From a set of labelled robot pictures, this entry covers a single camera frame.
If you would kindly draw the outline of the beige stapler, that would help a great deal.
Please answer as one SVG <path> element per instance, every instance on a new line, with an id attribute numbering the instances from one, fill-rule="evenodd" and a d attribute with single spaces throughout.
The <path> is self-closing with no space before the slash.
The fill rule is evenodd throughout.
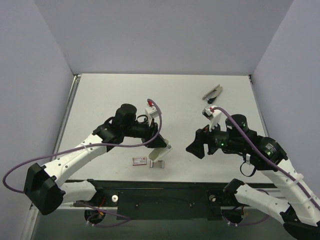
<path id="1" fill-rule="evenodd" d="M 148 155 L 148 158 L 154 163 L 158 162 L 162 157 L 168 154 L 171 150 L 172 150 L 172 146 L 169 144 L 166 147 L 155 148 Z"/>

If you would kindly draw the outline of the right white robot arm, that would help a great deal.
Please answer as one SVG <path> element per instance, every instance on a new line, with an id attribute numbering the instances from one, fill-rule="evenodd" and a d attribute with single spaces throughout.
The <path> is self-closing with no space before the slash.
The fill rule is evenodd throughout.
<path id="1" fill-rule="evenodd" d="M 225 154 L 241 156 L 245 164 L 265 175 L 284 196 L 278 199 L 234 178 L 223 189 L 224 201 L 267 214 L 296 240 L 318 240 L 320 199 L 304 182 L 303 175 L 297 173 L 284 149 L 276 140 L 249 129 L 247 118 L 242 114 L 228 116 L 225 131 L 217 122 L 219 118 L 220 111 L 214 111 L 209 116 L 211 123 L 195 132 L 194 141 L 186 151 L 202 159 L 207 146 L 208 155 L 222 150 Z"/>

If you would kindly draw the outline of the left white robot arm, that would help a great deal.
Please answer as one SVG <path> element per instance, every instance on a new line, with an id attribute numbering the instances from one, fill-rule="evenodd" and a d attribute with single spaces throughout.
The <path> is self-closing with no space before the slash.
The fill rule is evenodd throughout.
<path id="1" fill-rule="evenodd" d="M 99 205 L 103 193 L 92 183 L 67 180 L 93 159 L 118 147 L 125 138 L 141 139 L 142 146 L 152 149 L 148 157 L 153 163 L 172 149 L 169 141 L 160 135 L 162 123 L 155 122 L 161 111 L 149 102 L 145 114 L 144 121 L 140 122 L 137 108 L 129 103 L 122 104 L 114 116 L 99 125 L 78 146 L 53 161 L 31 165 L 27 170 L 24 194 L 42 215 L 51 214 L 63 203 L 87 201 L 92 206 Z"/>

